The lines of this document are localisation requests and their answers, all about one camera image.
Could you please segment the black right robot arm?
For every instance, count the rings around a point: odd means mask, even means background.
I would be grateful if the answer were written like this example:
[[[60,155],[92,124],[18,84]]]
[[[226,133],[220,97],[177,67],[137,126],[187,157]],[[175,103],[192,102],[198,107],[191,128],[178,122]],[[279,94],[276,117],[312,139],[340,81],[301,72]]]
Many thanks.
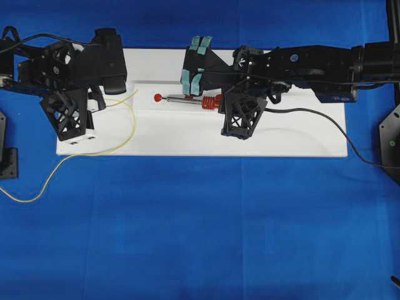
[[[268,99],[274,104],[293,86],[311,89],[320,103],[347,103],[358,90],[399,82],[399,44],[373,42],[351,49],[332,46],[240,46],[226,63],[211,48],[210,36],[195,36],[186,48],[182,92],[200,96],[220,89]]]

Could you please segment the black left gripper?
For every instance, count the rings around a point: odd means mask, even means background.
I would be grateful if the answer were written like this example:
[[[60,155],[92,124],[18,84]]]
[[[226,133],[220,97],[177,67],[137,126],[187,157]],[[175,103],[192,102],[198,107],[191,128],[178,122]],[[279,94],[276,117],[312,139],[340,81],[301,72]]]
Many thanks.
[[[42,49],[40,85],[53,91],[101,86],[107,95],[126,92],[123,44],[114,28],[95,30],[89,42],[53,34],[43,36],[56,42]]]

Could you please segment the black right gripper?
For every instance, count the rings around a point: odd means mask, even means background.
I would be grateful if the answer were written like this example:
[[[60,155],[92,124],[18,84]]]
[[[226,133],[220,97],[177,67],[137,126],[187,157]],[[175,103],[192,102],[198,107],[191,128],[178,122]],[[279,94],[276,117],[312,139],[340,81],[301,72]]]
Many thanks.
[[[264,99],[272,98],[272,76],[268,73],[271,51],[240,46],[233,51],[233,62],[226,63],[212,49],[212,36],[194,36],[186,48],[181,73],[182,93],[201,96],[204,91],[227,89],[247,78],[246,91]]]

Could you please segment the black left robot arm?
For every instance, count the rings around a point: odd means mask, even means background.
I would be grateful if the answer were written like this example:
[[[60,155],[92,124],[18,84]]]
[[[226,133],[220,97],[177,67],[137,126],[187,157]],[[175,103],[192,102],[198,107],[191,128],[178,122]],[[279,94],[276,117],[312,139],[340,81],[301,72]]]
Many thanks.
[[[126,92],[121,36],[95,30],[89,42],[41,33],[21,39],[12,26],[1,36],[1,88],[19,93],[100,86],[107,95]]]

